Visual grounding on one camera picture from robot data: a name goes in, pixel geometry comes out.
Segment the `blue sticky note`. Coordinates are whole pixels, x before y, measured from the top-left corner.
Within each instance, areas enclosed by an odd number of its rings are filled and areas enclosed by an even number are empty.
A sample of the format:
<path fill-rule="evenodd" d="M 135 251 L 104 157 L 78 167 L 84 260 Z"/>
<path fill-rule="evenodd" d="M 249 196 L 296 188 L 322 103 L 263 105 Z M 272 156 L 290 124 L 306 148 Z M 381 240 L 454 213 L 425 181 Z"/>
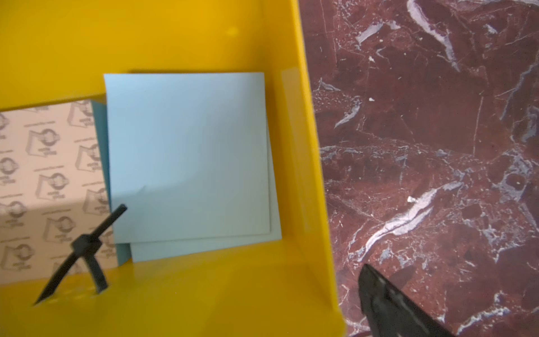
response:
<path fill-rule="evenodd" d="M 261 72 L 106 74 L 118 243 L 270 230 Z"/>
<path fill-rule="evenodd" d="M 105 130 L 90 100 L 2 112 L 2 284 L 51 277 L 109 216 Z"/>
<path fill-rule="evenodd" d="M 186 256 L 207 251 L 230 249 L 251 244 L 279 241 L 282 239 L 282 229 L 279 214 L 279 202 L 275 180 L 275 170 L 272 158 L 270 135 L 268 141 L 268 180 L 269 180 L 269 219 L 268 234 L 244 235 L 236 237 L 216 237 L 192 240 L 172 240 L 163 242 L 141 242 L 130 245 L 131 257 L 135 262 L 154 261 L 163 258 Z"/>

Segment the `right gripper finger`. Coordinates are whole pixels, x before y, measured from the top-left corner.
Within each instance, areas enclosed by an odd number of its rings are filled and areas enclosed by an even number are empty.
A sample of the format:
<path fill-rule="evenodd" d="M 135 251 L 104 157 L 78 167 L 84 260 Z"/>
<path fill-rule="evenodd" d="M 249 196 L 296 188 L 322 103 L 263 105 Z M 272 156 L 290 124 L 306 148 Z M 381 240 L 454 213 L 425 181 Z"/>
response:
<path fill-rule="evenodd" d="M 372 336 L 453 337 L 373 266 L 362 267 L 358 287 L 361 309 Z"/>

